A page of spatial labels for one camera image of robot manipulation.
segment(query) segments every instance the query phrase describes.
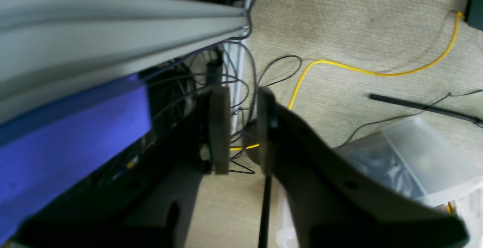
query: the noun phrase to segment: blue panel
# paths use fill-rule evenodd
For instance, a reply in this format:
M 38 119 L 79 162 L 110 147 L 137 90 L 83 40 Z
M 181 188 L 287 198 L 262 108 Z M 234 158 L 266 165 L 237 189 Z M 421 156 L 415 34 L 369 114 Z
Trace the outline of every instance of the blue panel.
M 28 215 L 151 128 L 136 76 L 69 96 L 0 127 L 0 243 Z

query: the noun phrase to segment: clear plastic container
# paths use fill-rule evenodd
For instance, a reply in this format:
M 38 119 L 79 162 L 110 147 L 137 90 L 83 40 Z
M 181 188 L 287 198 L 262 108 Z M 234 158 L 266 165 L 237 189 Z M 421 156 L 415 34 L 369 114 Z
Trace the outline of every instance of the clear plastic container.
M 433 208 L 452 202 L 470 233 L 467 248 L 482 248 L 483 177 L 420 117 L 410 117 L 335 151 L 355 169 L 402 196 Z M 297 248 L 290 208 L 280 189 L 281 248 Z

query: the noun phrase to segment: beige carpet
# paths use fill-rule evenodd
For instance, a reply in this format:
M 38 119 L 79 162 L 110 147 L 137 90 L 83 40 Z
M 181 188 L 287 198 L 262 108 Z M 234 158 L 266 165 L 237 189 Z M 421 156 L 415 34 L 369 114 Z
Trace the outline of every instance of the beige carpet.
M 407 71 L 435 59 L 445 49 L 454 26 L 454 13 L 466 0 L 258 0 L 253 12 L 250 48 L 261 71 L 271 60 L 295 54 L 331 59 L 371 71 Z M 465 23 L 445 60 L 428 70 L 402 77 L 375 77 L 334 66 L 317 65 L 309 72 L 293 111 L 305 119 L 329 145 L 340 145 L 359 125 L 412 110 L 367 99 L 378 93 L 415 102 L 432 102 L 483 88 L 483 36 Z M 294 61 L 273 66 L 265 83 L 287 76 Z M 272 90 L 287 104 L 296 79 Z M 441 107 L 483 117 L 483 94 L 450 98 Z M 436 114 L 423 115 L 433 127 L 483 169 L 483 129 Z M 363 129 L 365 136 L 381 126 Z M 244 164 L 255 165 L 245 160 Z M 232 174 L 207 177 L 186 246 L 257 246 L 263 181 Z M 273 204 L 271 246 L 275 247 L 276 202 Z

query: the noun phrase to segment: yellow cable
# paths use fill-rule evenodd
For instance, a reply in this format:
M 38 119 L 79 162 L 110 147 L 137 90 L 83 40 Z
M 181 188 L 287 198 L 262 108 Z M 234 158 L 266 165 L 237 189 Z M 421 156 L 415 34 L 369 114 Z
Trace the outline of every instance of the yellow cable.
M 448 55 L 448 53 L 451 51 L 454 43 L 456 42 L 456 38 L 458 36 L 459 18 L 460 17 L 464 18 L 464 15 L 461 12 L 457 12 L 456 18 L 455 18 L 455 21 L 454 21 L 454 29 L 453 29 L 453 34 L 452 34 L 451 40 L 448 43 L 448 46 L 446 47 L 446 49 L 443 51 L 443 53 L 437 59 L 432 61 L 431 63 L 424 65 L 423 67 L 413 69 L 412 71 L 404 71 L 404 72 L 399 72 L 397 74 L 383 74 L 381 72 L 376 72 L 376 71 L 366 71 L 365 69 L 359 69 L 359 68 L 351 67 L 349 65 L 341 64 L 341 63 L 338 63 L 338 62 L 335 62 L 335 61 L 330 61 L 330 60 L 316 60 L 316 61 L 310 63 L 304 69 L 304 71 L 302 72 L 302 75 L 300 76 L 300 78 L 297 81 L 297 84 L 295 85 L 295 89 L 294 89 L 294 92 L 292 94 L 292 98 L 290 99 L 290 103 L 288 103 L 288 109 L 292 109 L 292 107 L 295 103 L 295 98 L 297 98 L 297 94 L 298 94 L 298 90 L 300 88 L 300 85 L 302 84 L 303 79 L 307 75 L 307 72 L 312 68 L 312 66 L 314 66 L 316 64 L 329 64 L 329 65 L 334 65 L 334 66 L 341 67 L 341 68 L 344 68 L 344 69 L 349 69 L 351 71 L 362 72 L 363 74 L 371 74 L 371 75 L 375 75 L 375 76 L 386 76 L 386 77 L 388 77 L 388 76 L 402 76 L 402 75 L 406 75 L 406 74 L 414 74 L 418 71 L 422 71 L 423 69 L 427 69 L 429 67 L 434 66 L 435 64 L 438 64 L 442 59 L 444 59 Z M 250 145 L 250 146 L 247 147 L 247 149 L 255 148 L 259 145 L 260 144 Z M 241 147 L 231 147 L 230 148 L 230 150 L 234 150 L 234 151 L 235 150 L 242 150 L 242 149 L 243 148 L 241 148 Z

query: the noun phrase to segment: white plastic box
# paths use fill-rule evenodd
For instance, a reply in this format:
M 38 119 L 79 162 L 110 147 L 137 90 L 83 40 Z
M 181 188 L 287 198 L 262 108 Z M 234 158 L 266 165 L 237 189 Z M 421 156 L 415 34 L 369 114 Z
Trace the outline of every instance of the white plastic box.
M 410 117 L 335 151 L 350 165 L 383 186 L 429 207 L 448 202 L 470 234 L 466 248 L 482 248 L 483 177 L 440 133 L 421 117 Z M 280 248 L 297 248 L 285 191 L 279 195 Z

